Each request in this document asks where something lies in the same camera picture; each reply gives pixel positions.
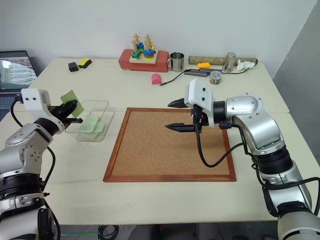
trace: mug handle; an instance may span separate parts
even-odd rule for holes
[[[168,58],[166,64],[168,65],[168,70],[172,71],[172,59]]]

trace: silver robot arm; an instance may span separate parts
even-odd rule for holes
[[[194,130],[182,123],[166,126],[175,131],[197,132],[198,126],[214,128],[215,124],[224,128],[237,126],[240,133],[243,130],[245,145],[251,152],[247,154],[262,184],[267,210],[278,217],[279,240],[320,240],[320,220],[311,212],[310,193],[305,184],[290,186],[302,181],[302,176],[276,121],[266,113],[259,96],[245,93],[226,101],[214,101],[212,91],[201,80],[194,79],[186,87],[184,99],[168,106],[192,109]]]
[[[82,119],[67,118],[76,100],[51,106],[45,90],[23,89],[21,95],[35,122],[10,136],[0,151],[0,240],[57,239],[54,215],[43,207],[47,193],[40,178],[42,155],[54,134]]]

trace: black cable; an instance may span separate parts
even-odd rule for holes
[[[46,185],[48,183],[48,180],[49,180],[49,178],[50,178],[50,176],[51,176],[51,174],[52,174],[52,172],[53,172],[53,170],[55,168],[55,165],[56,165],[56,155],[55,155],[54,151],[52,151],[52,149],[50,147],[47,147],[46,149],[48,149],[48,151],[51,153],[52,163],[51,163],[50,170],[49,170],[48,174],[46,175],[45,180],[43,182],[42,191],[45,190],[45,187],[46,187]]]
[[[14,121],[20,126],[20,127],[23,127],[23,125],[21,124],[21,122],[17,119],[16,115],[15,115],[15,112],[14,112],[14,107],[15,107],[15,104],[18,102],[18,100],[16,98],[14,98],[11,106],[10,106],[10,113],[11,113],[11,116],[12,118],[14,119]],[[56,155],[54,153],[54,151],[52,151],[52,149],[50,147],[47,147],[48,151],[51,153],[51,156],[52,156],[52,164],[51,164],[51,167],[50,167],[50,170],[48,172],[48,174],[46,175],[45,177],[45,180],[43,182],[43,185],[42,185],[42,191],[45,190],[45,187],[48,183],[48,180],[51,176],[51,173],[53,172],[54,168],[55,168],[55,164],[56,164]]]
[[[214,164],[209,164],[206,162],[205,160],[205,157],[204,157],[204,154],[202,152],[202,147],[201,147],[201,140],[200,140],[200,131],[199,131],[199,124],[198,123],[195,123],[194,124],[194,128],[195,128],[195,135],[196,135],[196,142],[197,142],[197,146],[198,146],[198,151],[199,151],[199,155],[200,155],[200,158],[203,162],[203,164],[208,167],[208,168],[214,168],[216,167],[218,164],[220,164],[224,159],[225,157],[231,153],[234,149],[236,149],[237,147],[239,146],[242,146],[243,143],[238,143],[236,145],[234,145],[233,147],[231,147],[228,151],[225,152],[225,154],[223,154],[222,157],[220,157],[220,159],[218,161],[216,161]]]
[[[250,157],[252,157],[253,155],[250,152],[248,152],[248,146],[247,146],[247,142],[246,142],[246,137],[245,137],[244,130],[242,129],[242,127],[240,125],[237,125],[237,124],[232,124],[231,127],[239,129],[241,140],[242,140],[242,143],[243,143],[244,153],[246,155],[249,155]]]
[[[319,209],[320,209],[320,177],[314,176],[314,177],[310,177],[307,179],[303,179],[300,181],[295,181],[295,182],[288,182],[288,183],[283,183],[283,184],[266,184],[263,182],[263,180],[260,177],[259,174],[259,166],[257,166],[255,164],[255,173],[256,173],[256,177],[258,178],[259,183],[266,189],[268,190],[283,190],[283,189],[289,189],[292,187],[296,187],[302,184],[306,184],[306,183],[310,183],[313,181],[318,181],[318,195],[317,195],[317,200],[316,200],[316,204],[315,204],[315,208],[314,208],[314,215],[318,216],[319,213]]]
[[[109,234],[104,234],[104,231],[108,226],[114,227],[114,230]],[[119,226],[118,225],[100,225],[98,227],[98,232],[99,232],[98,234],[99,240],[115,240],[119,233]]]
[[[16,117],[16,115],[15,115],[15,113],[14,113],[14,107],[15,107],[15,104],[17,103],[17,99],[16,98],[14,98],[13,99],[13,102],[12,102],[12,104],[11,104],[11,106],[10,106],[10,113],[11,113],[11,116],[12,116],[12,118],[14,119],[14,121],[20,126],[20,127],[23,127],[23,125],[21,124],[21,122],[19,122],[19,120],[17,119],[17,117]]]
[[[46,207],[47,209],[51,209],[46,200],[44,200],[44,205],[45,205],[45,207]],[[51,213],[52,213],[53,221],[54,221],[54,223],[55,223],[55,225],[56,225],[56,230],[57,230],[56,240],[60,240],[60,237],[61,237],[60,225],[59,225],[58,219],[56,218],[56,215],[54,214],[54,212],[53,212],[52,210],[51,210]]]
[[[14,121],[15,121],[20,127],[23,127],[23,125],[22,125],[21,122],[17,119],[17,117],[16,117],[16,115],[15,115],[15,113],[14,113],[14,107],[15,107],[15,104],[17,103],[17,101],[18,101],[18,100],[17,100],[16,98],[14,98],[14,100],[13,100],[11,106],[10,106],[10,113],[11,113],[11,116],[12,116],[12,118],[14,119]],[[55,164],[56,164],[56,156],[55,156],[54,152],[52,151],[52,149],[51,149],[50,147],[47,147],[47,149],[48,149],[48,151],[49,151],[49,152],[51,153],[51,155],[52,155],[52,164],[51,164],[51,168],[50,168],[50,170],[49,170],[49,172],[48,172],[48,174],[47,174],[47,176],[46,176],[46,178],[45,178],[45,180],[44,180],[44,184],[43,184],[43,186],[42,186],[42,190],[45,189],[45,187],[46,187],[46,185],[47,185],[47,183],[48,183],[48,180],[49,180],[49,178],[50,178],[50,175],[51,175],[52,171],[54,170],[54,167],[55,167]],[[44,200],[44,205],[45,205],[45,207],[46,207],[47,209],[50,209],[50,207],[49,207],[49,205],[48,205],[48,203],[47,203],[46,200]],[[61,236],[60,225],[59,225],[58,219],[56,218],[56,216],[55,216],[55,214],[53,213],[53,211],[51,211],[51,212],[52,212],[52,217],[53,217],[53,220],[54,220],[55,225],[56,225],[56,228],[57,228],[57,240],[60,240],[60,236]]]
[[[185,72],[188,72],[188,71],[191,71],[191,70],[200,71],[199,69],[186,69],[186,70],[180,72],[180,73],[178,74],[178,76],[176,76],[174,79],[172,79],[172,80],[170,80],[170,81],[166,81],[166,82],[161,83],[160,86],[163,86],[163,85],[166,85],[166,84],[168,84],[168,83],[173,82],[173,81],[176,80],[181,74],[184,74]]]
[[[241,72],[222,72],[222,74],[243,74],[244,72],[248,71],[250,68],[247,68],[244,71]]]
[[[178,74],[178,76],[176,76],[174,79],[172,79],[172,80],[170,80],[170,81],[166,81],[166,82],[160,83],[160,86],[163,86],[163,85],[166,85],[166,84],[168,84],[168,83],[173,82],[173,81],[176,80],[179,76],[181,76],[181,74],[184,74],[185,72],[188,72],[188,71],[191,71],[191,70],[201,71],[200,69],[186,69],[186,70],[180,72],[180,73]],[[246,70],[241,71],[241,72],[222,72],[222,74],[242,74],[242,73],[244,73],[244,72],[246,72],[246,71],[248,71],[248,70],[249,70],[249,68],[247,68]]]

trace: green paper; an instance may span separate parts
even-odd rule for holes
[[[60,99],[64,104],[68,101],[77,100],[76,109],[71,113],[74,118],[77,118],[85,110],[73,90],[61,96]]]
[[[105,124],[102,121],[100,121],[96,126],[94,133],[101,133],[104,130],[104,128],[105,128]]]
[[[93,132],[82,133],[82,136],[90,140],[94,140],[99,135],[99,133],[101,133],[104,130],[104,128],[105,128],[105,124],[102,121],[100,121]]]
[[[95,130],[95,127],[99,121],[98,116],[85,116],[83,123],[81,123],[79,131],[81,133],[92,133]]]

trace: yellow block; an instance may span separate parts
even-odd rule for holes
[[[197,64],[199,69],[209,69],[211,68],[209,62],[200,62]]]

